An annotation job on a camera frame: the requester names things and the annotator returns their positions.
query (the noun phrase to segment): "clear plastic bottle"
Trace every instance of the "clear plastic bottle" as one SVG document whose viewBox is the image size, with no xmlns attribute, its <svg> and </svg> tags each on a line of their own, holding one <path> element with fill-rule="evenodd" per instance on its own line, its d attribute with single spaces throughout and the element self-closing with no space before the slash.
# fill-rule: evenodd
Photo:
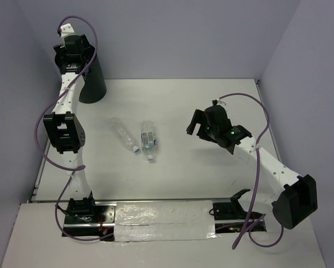
<svg viewBox="0 0 334 268">
<path fill-rule="evenodd" d="M 154 124 L 152 121 L 141 123 L 142 151 L 149 162 L 154 162 L 156 154 L 156 136 L 154 134 Z"/>
<path fill-rule="evenodd" d="M 113 117 L 110 119 L 110 125 L 112 126 L 113 130 L 116 134 L 120 137 L 123 145 L 133 151 L 134 153 L 139 152 L 139 147 L 137 146 L 137 142 L 135 138 L 129 133 L 124 123 L 121 119 L 117 117 Z"/>
</svg>

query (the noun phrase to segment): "wall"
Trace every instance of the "wall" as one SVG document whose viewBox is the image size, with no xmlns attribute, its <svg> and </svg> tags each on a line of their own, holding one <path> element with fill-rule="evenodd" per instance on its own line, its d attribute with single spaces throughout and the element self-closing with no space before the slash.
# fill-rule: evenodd
<svg viewBox="0 0 334 268">
<path fill-rule="evenodd" d="M 41 161 L 35 120 L 58 93 L 58 76 L 14 0 L 0 0 L 0 266 L 19 204 L 30 197 Z M 46 136 L 39 134 L 42 144 Z"/>
<path fill-rule="evenodd" d="M 261 78 L 283 160 L 317 180 L 311 217 L 334 267 L 334 0 L 302 0 Z"/>
<path fill-rule="evenodd" d="M 96 28 L 105 78 L 260 78 L 299 0 L 17 0 L 53 59 L 67 15 Z M 80 33 L 90 33 L 73 21 Z"/>
</svg>

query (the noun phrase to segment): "white table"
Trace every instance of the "white table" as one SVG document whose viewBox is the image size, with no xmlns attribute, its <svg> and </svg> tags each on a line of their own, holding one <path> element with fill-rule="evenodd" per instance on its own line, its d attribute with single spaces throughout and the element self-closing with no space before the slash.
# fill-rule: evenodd
<svg viewBox="0 0 334 268">
<path fill-rule="evenodd" d="M 94 197 L 100 200 L 229 197 L 252 188 L 255 170 L 216 144 L 186 134 L 195 109 L 211 106 L 211 100 L 232 92 L 259 98 L 251 79 L 108 80 L 108 93 L 98 103 L 79 104 L 78 119 L 85 128 L 84 163 Z M 234 125 L 258 135 L 265 126 L 260 107 L 245 97 L 226 99 Z M 127 151 L 113 136 L 108 119 L 120 117 L 139 136 L 139 123 L 153 120 L 159 151 L 155 164 L 143 155 Z M 262 145 L 273 155 L 270 132 Z M 49 157 L 61 162 L 54 149 Z M 259 248 L 247 236 L 233 251 L 236 234 L 206 241 L 94 242 L 63 238 L 54 221 L 54 204 L 67 175 L 43 162 L 37 178 L 35 201 L 22 205 L 4 259 L 4 268 L 25 267 L 325 267 L 309 219 L 286 230 L 279 245 Z M 261 180 L 259 191 L 271 193 Z M 272 215 L 266 219 L 274 222 Z M 260 243 L 279 236 L 279 226 L 254 233 Z"/>
</svg>

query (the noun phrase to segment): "bottle label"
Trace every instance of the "bottle label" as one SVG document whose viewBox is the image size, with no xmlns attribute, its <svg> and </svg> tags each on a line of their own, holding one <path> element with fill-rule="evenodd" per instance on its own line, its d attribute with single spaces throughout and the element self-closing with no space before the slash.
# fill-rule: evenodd
<svg viewBox="0 0 334 268">
<path fill-rule="evenodd" d="M 154 140 L 153 132 L 142 133 L 142 146 L 145 145 L 155 145 L 156 141 Z"/>
</svg>

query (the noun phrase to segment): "bottle cap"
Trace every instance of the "bottle cap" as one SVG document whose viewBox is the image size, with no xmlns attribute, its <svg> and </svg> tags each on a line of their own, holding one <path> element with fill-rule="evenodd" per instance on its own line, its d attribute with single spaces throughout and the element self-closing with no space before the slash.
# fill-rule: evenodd
<svg viewBox="0 0 334 268">
<path fill-rule="evenodd" d="M 133 146 L 132 151 L 135 152 L 135 153 L 138 153 L 139 152 L 139 147 L 137 145 Z"/>
<path fill-rule="evenodd" d="M 147 155 L 147 160 L 148 160 L 149 162 L 152 162 L 152 161 L 154 160 L 153 155 Z"/>
</svg>

